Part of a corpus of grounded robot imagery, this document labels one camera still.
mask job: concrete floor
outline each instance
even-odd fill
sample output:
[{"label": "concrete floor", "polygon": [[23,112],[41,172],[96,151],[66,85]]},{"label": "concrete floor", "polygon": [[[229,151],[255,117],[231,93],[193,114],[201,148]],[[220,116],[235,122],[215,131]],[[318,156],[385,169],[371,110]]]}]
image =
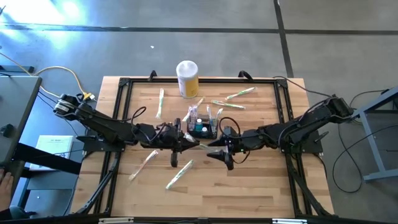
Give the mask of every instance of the concrete floor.
[{"label": "concrete floor", "polygon": [[[398,2],[395,0],[279,0],[286,29],[361,30],[359,35],[287,34],[294,77],[305,79],[306,87],[336,93],[351,100],[362,91],[380,90],[398,83],[398,36],[366,35],[369,30],[398,30]],[[37,69],[51,65],[74,70],[87,91],[98,96],[105,75],[175,75],[181,60],[195,61],[201,76],[235,77],[246,70],[254,77],[286,76],[279,34],[123,32],[125,27],[278,29],[273,0],[86,0],[30,1],[7,3],[0,20],[8,24],[56,24],[102,27],[102,32],[0,30],[2,52],[24,65]],[[118,27],[110,32],[109,27]],[[10,64],[0,58],[1,64]],[[79,92],[70,74],[54,70],[43,74],[44,86],[58,94]],[[311,103],[318,95],[308,94]],[[377,94],[364,95],[355,107]],[[35,124],[45,119],[40,130]],[[73,126],[79,133],[84,129]],[[329,135],[322,140],[324,160],[331,167],[343,150],[337,127],[322,128]],[[364,136],[353,124],[341,126],[347,145]],[[73,134],[62,120],[52,116],[47,105],[37,100],[21,142],[35,145],[40,134]],[[377,167],[366,141],[351,151],[363,174]],[[398,153],[390,153],[392,161]],[[348,156],[339,161],[337,181],[354,189],[359,177]],[[339,191],[329,178],[335,213],[341,217],[398,222],[398,178],[364,184],[355,194]],[[46,202],[57,200],[65,208],[65,190],[58,196],[48,193]],[[28,210],[35,203],[29,199]],[[61,215],[60,209],[54,215]]]}]

